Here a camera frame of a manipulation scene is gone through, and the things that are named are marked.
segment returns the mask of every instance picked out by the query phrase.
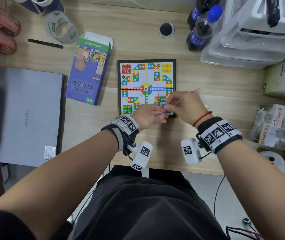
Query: laptop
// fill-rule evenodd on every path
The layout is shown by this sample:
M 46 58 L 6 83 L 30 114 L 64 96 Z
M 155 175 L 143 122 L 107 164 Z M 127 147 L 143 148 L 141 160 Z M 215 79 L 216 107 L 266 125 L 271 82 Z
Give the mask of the laptop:
M 38 167 L 56 156 L 64 79 L 0 66 L 0 162 Z

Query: white floor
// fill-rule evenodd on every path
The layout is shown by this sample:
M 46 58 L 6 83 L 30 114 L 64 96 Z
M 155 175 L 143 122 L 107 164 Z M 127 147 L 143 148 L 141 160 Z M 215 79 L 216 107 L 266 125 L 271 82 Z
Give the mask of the white floor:
M 34 167 L 21 166 L 21 165 L 10 165 L 10 179 L 5 184 L 5 190 L 9 190 L 15 183 L 22 179 L 25 175 L 30 173 Z M 109 173 L 108 168 L 105 170 L 104 174 Z M 200 173 L 182 173 L 184 177 L 191 183 L 192 187 L 195 189 L 197 194 L 207 203 L 212 212 L 214 212 L 214 200 L 217 188 L 223 178 L 223 176 L 200 174 Z M 144 169 L 142 172 L 143 177 L 149 176 L 149 170 Z M 81 208 L 90 202 L 91 194 L 88 194 L 77 209 L 73 213 L 74 219 L 80 212 Z M 243 207 L 241 206 L 239 200 L 237 199 L 234 191 L 232 190 L 227 178 L 222 182 L 216 200 L 216 218 L 220 223 L 221 227 L 225 230 L 226 226 L 244 228 L 241 221 L 243 218 L 247 217 Z M 247 240 L 248 238 L 241 236 L 239 234 L 231 233 L 232 240 Z

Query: red square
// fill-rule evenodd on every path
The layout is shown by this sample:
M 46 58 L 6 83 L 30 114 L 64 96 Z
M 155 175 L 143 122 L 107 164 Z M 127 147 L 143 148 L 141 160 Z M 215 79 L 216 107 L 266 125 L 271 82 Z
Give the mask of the red square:
M 131 65 L 121 65 L 122 74 L 131 74 Z

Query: black pants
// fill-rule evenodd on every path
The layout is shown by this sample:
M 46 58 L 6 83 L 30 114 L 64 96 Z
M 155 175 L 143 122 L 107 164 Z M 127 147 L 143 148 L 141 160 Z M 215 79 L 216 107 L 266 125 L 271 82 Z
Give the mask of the black pants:
M 142 177 L 142 173 L 131 168 L 128 166 L 120 166 L 115 165 L 110 173 L 105 175 L 101 180 L 97 182 L 97 187 L 102 184 L 107 179 L 110 179 L 115 176 L 135 176 L 135 177 Z M 176 184 L 180 186 L 184 186 L 188 188 L 189 190 L 192 190 L 195 192 L 193 187 L 190 185 L 190 183 L 185 179 L 183 174 L 178 171 L 170 171 L 170 170 L 163 170 L 163 169 L 149 169 L 149 178 L 150 179 L 156 179 L 161 180 L 170 184 Z

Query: person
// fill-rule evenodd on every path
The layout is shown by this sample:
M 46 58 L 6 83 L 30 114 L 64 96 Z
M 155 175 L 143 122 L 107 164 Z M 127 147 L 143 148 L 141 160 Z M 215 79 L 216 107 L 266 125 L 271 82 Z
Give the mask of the person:
M 165 123 L 166 110 L 190 125 L 208 112 L 197 92 L 176 91 L 167 103 L 164 108 L 141 105 L 132 115 L 139 130 Z M 203 117 L 195 127 L 212 118 Z M 0 197 L 0 239 L 59 239 L 57 232 L 117 150 L 116 137 L 103 130 L 33 170 Z M 217 156 L 257 230 L 266 239 L 285 239 L 285 174 L 243 140 L 229 143 Z M 228 239 L 180 172 L 150 169 L 145 178 L 121 166 L 97 183 L 74 231 L 77 240 Z

